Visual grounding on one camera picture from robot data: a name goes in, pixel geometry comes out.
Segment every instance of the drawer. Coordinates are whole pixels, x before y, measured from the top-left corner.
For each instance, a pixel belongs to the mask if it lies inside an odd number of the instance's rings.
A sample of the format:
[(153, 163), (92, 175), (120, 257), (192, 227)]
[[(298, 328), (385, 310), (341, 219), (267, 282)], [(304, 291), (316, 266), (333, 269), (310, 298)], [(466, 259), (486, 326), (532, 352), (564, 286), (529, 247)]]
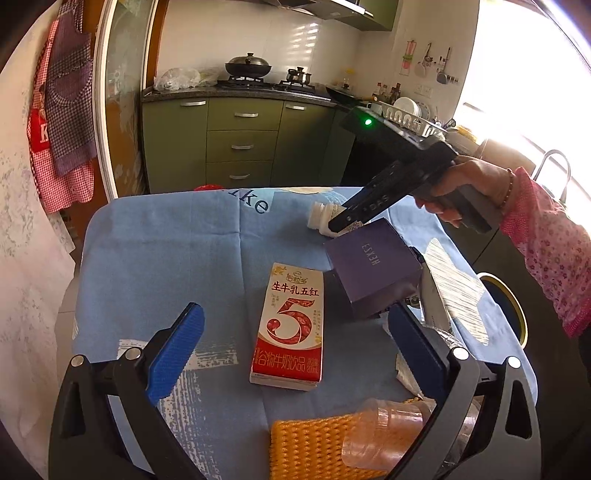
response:
[(227, 189), (268, 187), (271, 181), (272, 161), (226, 161), (208, 163), (207, 183), (222, 185)]
[(212, 98), (208, 130), (279, 129), (283, 101), (261, 98)]
[(221, 130), (207, 132), (207, 162), (273, 160), (277, 132)]

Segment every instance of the red checkered apron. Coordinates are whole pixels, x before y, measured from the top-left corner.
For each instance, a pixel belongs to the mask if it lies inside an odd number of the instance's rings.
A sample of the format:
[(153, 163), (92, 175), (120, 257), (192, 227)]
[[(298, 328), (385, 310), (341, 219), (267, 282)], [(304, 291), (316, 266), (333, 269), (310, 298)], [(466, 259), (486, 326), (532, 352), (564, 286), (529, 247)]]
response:
[(67, 208), (74, 202), (85, 203), (90, 201), (95, 182), (95, 174), (90, 162), (68, 172), (63, 177), (57, 176), (53, 156), (49, 149), (50, 139), (45, 113), (45, 86), (47, 65), (58, 22), (58, 20), (55, 20), (51, 24), (47, 42), (37, 63), (33, 101), (31, 102), (31, 112), (27, 122), (31, 169), (41, 205), (48, 214)]

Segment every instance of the milk carton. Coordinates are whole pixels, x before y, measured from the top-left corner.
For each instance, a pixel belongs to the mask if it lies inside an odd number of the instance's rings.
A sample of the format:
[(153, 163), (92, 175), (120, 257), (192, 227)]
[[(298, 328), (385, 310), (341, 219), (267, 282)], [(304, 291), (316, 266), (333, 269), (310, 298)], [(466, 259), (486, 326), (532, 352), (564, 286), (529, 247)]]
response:
[(319, 270), (273, 264), (250, 381), (311, 390), (322, 377), (324, 280)]

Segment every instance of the purple box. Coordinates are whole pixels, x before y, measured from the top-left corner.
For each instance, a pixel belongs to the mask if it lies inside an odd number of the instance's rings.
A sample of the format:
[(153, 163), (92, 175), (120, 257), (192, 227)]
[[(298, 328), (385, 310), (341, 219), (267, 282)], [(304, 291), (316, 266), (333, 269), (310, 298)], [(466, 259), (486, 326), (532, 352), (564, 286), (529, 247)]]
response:
[(421, 264), (385, 218), (324, 244), (356, 318), (381, 312), (412, 296)]

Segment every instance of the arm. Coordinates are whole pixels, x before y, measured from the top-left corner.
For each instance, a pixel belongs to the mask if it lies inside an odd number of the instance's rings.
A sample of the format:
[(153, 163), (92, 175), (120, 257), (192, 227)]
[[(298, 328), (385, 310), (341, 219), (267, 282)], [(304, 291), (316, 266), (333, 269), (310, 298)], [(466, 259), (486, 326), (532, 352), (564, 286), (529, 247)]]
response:
[(516, 176), (501, 231), (524, 256), (567, 335), (579, 335), (591, 322), (591, 239), (523, 168)]
[[(463, 184), (471, 184), (500, 206), (505, 217), (501, 231), (511, 238), (525, 258), (525, 266), (544, 295), (552, 301), (567, 335), (575, 336), (591, 323), (591, 239), (573, 223), (523, 168), (512, 174), (482, 160), (459, 158), (464, 163), (448, 169), (433, 195), (443, 195)], [(437, 203), (417, 199), (417, 206), (459, 225), (461, 215)]]

